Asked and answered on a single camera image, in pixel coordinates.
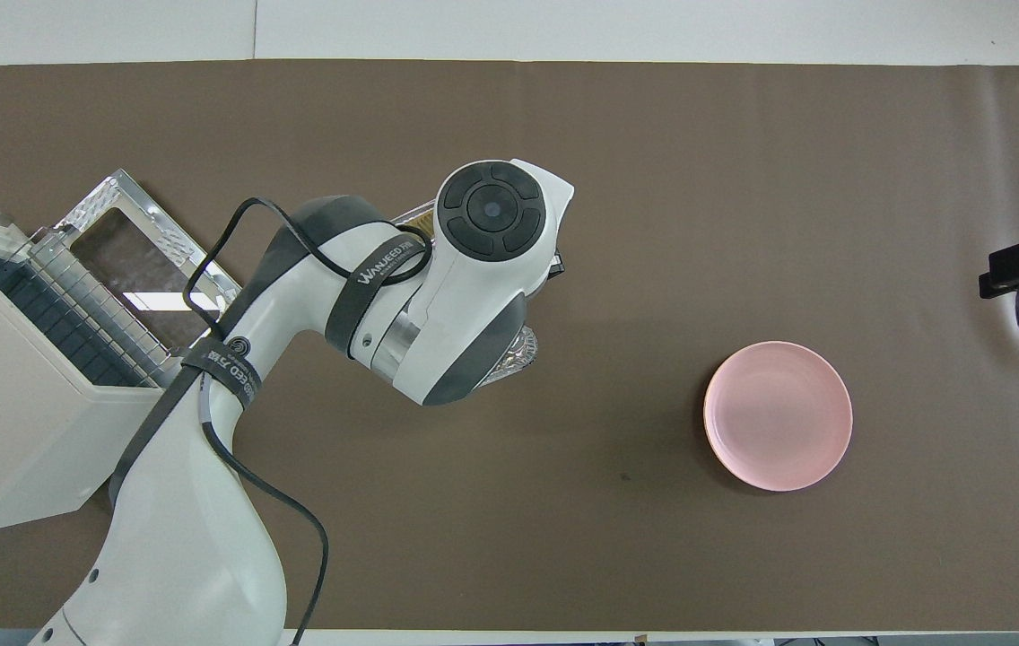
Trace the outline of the cream toaster oven body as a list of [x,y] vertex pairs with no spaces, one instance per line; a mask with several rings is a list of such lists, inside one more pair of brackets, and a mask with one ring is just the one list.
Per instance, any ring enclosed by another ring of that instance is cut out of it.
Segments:
[[91,384],[30,323],[30,238],[0,214],[0,528],[79,510],[162,393]]

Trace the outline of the aluminium foil tray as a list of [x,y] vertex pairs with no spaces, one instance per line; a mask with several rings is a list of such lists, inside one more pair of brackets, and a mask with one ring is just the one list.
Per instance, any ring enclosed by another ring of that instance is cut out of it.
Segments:
[[[434,249],[436,246],[434,213],[434,202],[428,201],[391,218],[390,223],[397,226],[398,229],[410,229],[413,236],[425,238]],[[536,359],[537,351],[538,342],[535,332],[527,326],[519,327],[514,338],[509,340],[509,346],[505,353],[486,372],[483,380],[478,381],[478,384],[474,386],[475,391],[478,388],[492,385],[502,378],[507,378],[514,373],[524,371]]]

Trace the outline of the pink round plate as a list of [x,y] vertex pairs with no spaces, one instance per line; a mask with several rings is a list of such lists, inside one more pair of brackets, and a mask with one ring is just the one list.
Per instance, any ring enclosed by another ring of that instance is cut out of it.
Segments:
[[726,471],[771,493],[824,481],[849,450],[854,428],[849,388],[837,369],[813,349],[779,340],[726,357],[700,413]]

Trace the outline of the brown table mat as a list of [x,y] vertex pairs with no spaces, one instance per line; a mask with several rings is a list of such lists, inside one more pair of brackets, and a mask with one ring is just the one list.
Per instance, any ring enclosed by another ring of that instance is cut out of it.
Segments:
[[[301,334],[236,457],[322,519],[322,629],[1019,631],[1019,69],[239,61],[0,66],[0,212],[127,170],[199,243],[236,205],[387,215],[473,160],[575,189],[537,360],[419,407]],[[714,457],[731,353],[837,369],[845,457],[789,493]]]

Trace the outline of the glass oven door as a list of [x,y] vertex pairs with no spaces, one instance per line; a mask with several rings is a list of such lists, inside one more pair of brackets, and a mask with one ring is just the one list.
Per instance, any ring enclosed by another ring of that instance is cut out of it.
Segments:
[[113,171],[55,226],[88,269],[178,355],[207,326],[183,301],[205,250],[123,169]]

